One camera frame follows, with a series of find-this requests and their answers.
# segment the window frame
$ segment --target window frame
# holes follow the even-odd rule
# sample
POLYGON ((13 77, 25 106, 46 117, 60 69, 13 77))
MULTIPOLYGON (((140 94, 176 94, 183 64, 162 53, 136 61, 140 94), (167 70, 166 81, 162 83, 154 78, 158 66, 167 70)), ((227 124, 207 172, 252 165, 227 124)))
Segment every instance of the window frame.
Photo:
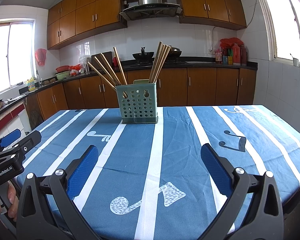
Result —
POLYGON ((8 43, 7 43, 7 66, 8 66, 8 79, 9 79, 9 87, 0 91, 0 93, 3 93, 11 88, 17 87, 18 85, 11 85, 10 82, 10 71, 9 71, 9 39, 10 39, 10 29, 12 24, 30 24, 31 25, 31 52, 30 52, 30 68, 31 68, 31 74, 33 78, 36 78, 36 73, 34 72, 34 62, 33 62, 33 36, 34 36, 34 21, 29 20, 15 20, 15 21, 2 21, 0 22, 0 26, 9 26, 9 35, 8 35, 8 43))
MULTIPOLYGON (((293 65, 293 60, 277 57, 277 44, 276 44, 275 31, 274 31, 274 25, 273 25, 273 21, 272 21, 272 17, 271 17, 270 8, 268 6, 267 0, 259 0, 259 1, 260 1, 263 16, 264 16, 265 22, 266 22, 269 54, 272 56, 271 58, 269 58, 269 60, 290 63, 291 65, 293 65)), ((291 5, 293 14, 295 16, 295 21, 297 23, 299 37, 300 37, 300 24, 299 24, 298 16, 296 14, 296 10, 295 10, 291 0, 289 0, 289 2, 291 5)))

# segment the white ceramic tile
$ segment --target white ceramic tile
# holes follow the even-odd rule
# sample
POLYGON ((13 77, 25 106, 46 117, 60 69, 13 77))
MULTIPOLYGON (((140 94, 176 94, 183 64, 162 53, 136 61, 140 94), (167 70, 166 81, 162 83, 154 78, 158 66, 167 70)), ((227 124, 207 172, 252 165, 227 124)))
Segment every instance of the white ceramic tile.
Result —
POLYGON ((287 123, 291 123, 294 107, 279 99, 276 114, 287 123))
POLYGON ((267 93, 279 98, 282 83, 282 63, 269 61, 267 93))
POLYGON ((273 95, 270 95, 269 93, 266 94, 265 107, 268 108, 270 111, 276 113, 278 103, 279 103, 279 98, 276 98, 273 95))
POLYGON ((280 99, 295 107, 300 78, 300 68, 283 64, 280 99))

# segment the window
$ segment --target window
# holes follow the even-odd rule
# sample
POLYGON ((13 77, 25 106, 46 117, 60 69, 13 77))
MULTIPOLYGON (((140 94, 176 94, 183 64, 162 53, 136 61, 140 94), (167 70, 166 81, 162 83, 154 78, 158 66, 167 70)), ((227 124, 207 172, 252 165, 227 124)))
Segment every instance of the window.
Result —
POLYGON ((0 92, 33 75, 32 23, 0 25, 0 92))
POLYGON ((300 61, 300 0, 261 1, 274 58, 300 61))

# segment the white stripe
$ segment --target white stripe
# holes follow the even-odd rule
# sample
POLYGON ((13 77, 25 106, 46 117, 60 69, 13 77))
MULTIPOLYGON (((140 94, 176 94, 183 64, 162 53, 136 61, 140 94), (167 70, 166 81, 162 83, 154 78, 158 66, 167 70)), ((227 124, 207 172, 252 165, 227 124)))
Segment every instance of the white stripe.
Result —
POLYGON ((81 212, 82 208, 86 204, 86 201, 89 197, 89 194, 96 183, 100 172, 102 171, 103 166, 106 164, 115 144, 117 143, 120 135, 123 132, 123 129, 126 125, 121 123, 115 129, 114 133, 112 134, 111 138, 107 142, 106 146, 103 148, 101 154, 99 155, 98 161, 94 166, 93 170, 91 171, 86 183, 84 184, 80 194, 74 198, 74 203, 77 206, 78 210, 81 212))
MULTIPOLYGON (((194 129, 198 135, 201 146, 204 145, 205 143, 209 143, 211 145, 211 143, 208 139, 208 136, 207 136, 204 128, 202 127, 202 124, 200 123, 197 115, 195 114, 193 108, 191 106, 186 106, 186 109, 191 118, 194 129)), ((220 191, 218 190, 218 188, 217 188, 216 184, 214 183, 211 176, 210 176, 210 182, 211 182, 211 187, 212 187, 214 203, 216 205, 216 211, 217 211, 217 213, 219 213, 220 209, 226 202, 227 197, 220 193, 220 191)), ((234 227, 234 224, 232 224, 232 227, 230 228, 229 233, 233 232, 234 230, 235 230, 235 227, 234 227)))
MULTIPOLYGON (((226 116, 226 114, 222 112, 222 110, 219 107, 213 106, 213 108, 237 136, 246 137, 241 131, 239 131, 239 129, 234 125, 234 123, 230 120, 230 118, 226 116)), ((248 139, 246 140, 245 148, 247 152, 250 154, 250 156, 252 157, 254 163, 256 164, 259 174, 262 176, 267 171, 267 169, 260 155, 257 153, 257 151, 255 150, 255 148, 252 146, 252 144, 249 142, 248 139)))
POLYGON ((56 131, 48 140, 45 141, 44 144, 42 144, 24 163, 23 167, 26 168, 26 166, 29 165, 29 163, 45 148, 51 143, 51 141, 57 137, 63 130, 65 130, 69 125, 71 125, 77 118, 82 115, 85 112, 82 111, 75 115, 69 122, 67 122, 63 127, 61 127, 58 131, 56 131))
POLYGON ((143 188, 138 223, 134 236, 134 239, 139 240, 153 240, 154 238, 162 161, 163 108, 158 107, 157 113, 158 123, 154 126, 148 171, 145 186, 143 188))
POLYGON ((253 106, 253 107, 255 109, 257 109, 261 114, 263 114, 270 122, 272 122, 273 124, 275 124, 276 126, 278 126, 282 131, 284 131, 292 140, 294 140, 296 142, 296 144, 300 148, 300 141, 292 133, 290 133, 287 129, 285 129, 285 127, 283 125, 281 125, 280 123, 278 123, 276 120, 272 119, 271 116, 269 116, 268 114, 266 114, 259 107, 257 107, 257 106, 253 106))
POLYGON ((48 128, 50 125, 52 125, 55 121, 58 121, 61 117, 63 117, 66 113, 68 113, 70 110, 64 111, 61 115, 59 115, 56 119, 52 120, 50 123, 48 123, 45 127, 43 127, 39 132, 44 131, 46 128, 48 128))
POLYGON ((259 124, 253 117, 251 117, 249 114, 243 111, 243 109, 240 106, 235 106, 235 107, 238 108, 240 113, 244 114, 256 127, 258 127, 261 131, 263 131, 264 134, 279 148, 287 164, 290 166, 293 174, 296 176, 297 180, 299 181, 299 185, 300 185, 300 173, 295 167, 295 165, 293 164, 289 154, 287 153, 286 149, 282 146, 282 144, 266 128, 264 128, 261 124, 259 124))

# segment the red plastic bag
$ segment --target red plastic bag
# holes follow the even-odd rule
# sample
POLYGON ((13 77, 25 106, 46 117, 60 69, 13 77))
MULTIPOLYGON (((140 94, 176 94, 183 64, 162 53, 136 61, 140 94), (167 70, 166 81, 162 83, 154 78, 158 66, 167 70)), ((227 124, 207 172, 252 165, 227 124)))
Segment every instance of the red plastic bag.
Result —
POLYGON ((38 66, 44 66, 46 63, 47 50, 46 49, 37 49, 34 53, 35 60, 38 66))

